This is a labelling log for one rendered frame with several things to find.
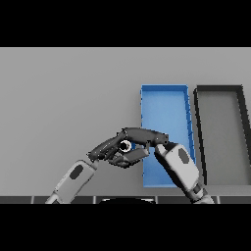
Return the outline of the left dark grey robot hand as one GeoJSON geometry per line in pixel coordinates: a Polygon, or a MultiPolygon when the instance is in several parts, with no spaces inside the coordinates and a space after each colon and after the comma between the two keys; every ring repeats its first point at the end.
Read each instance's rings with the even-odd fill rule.
{"type": "Polygon", "coordinates": [[[126,154],[116,156],[119,152],[121,142],[126,138],[126,131],[123,129],[118,132],[115,137],[109,138],[96,146],[93,150],[87,153],[89,160],[95,163],[99,160],[108,161],[111,165],[121,167],[124,169],[134,166],[139,163],[140,160],[125,159],[126,154]]]}

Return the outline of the right dark grey robot hand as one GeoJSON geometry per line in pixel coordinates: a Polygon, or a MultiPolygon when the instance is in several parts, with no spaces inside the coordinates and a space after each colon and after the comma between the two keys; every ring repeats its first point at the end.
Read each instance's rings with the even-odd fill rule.
{"type": "Polygon", "coordinates": [[[126,127],[123,129],[123,132],[125,134],[124,140],[142,145],[142,148],[130,150],[124,154],[125,159],[129,162],[148,157],[150,147],[156,147],[158,144],[167,145],[169,143],[167,134],[151,129],[126,127]]]}

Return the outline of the blue bin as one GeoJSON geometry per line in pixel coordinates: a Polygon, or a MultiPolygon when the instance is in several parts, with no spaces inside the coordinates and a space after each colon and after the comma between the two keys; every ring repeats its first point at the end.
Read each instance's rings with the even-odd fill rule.
{"type": "MultiPolygon", "coordinates": [[[[182,144],[196,162],[190,99],[186,84],[142,84],[141,127],[164,132],[169,141],[182,144]]],[[[154,149],[143,160],[144,187],[175,187],[156,160],[154,149]]]]}

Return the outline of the dark grey bin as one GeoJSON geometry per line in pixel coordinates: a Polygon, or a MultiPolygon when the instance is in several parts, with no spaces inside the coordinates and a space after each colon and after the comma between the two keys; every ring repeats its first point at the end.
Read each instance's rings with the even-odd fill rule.
{"type": "Polygon", "coordinates": [[[204,182],[251,185],[251,127],[242,85],[193,91],[204,182]]]}

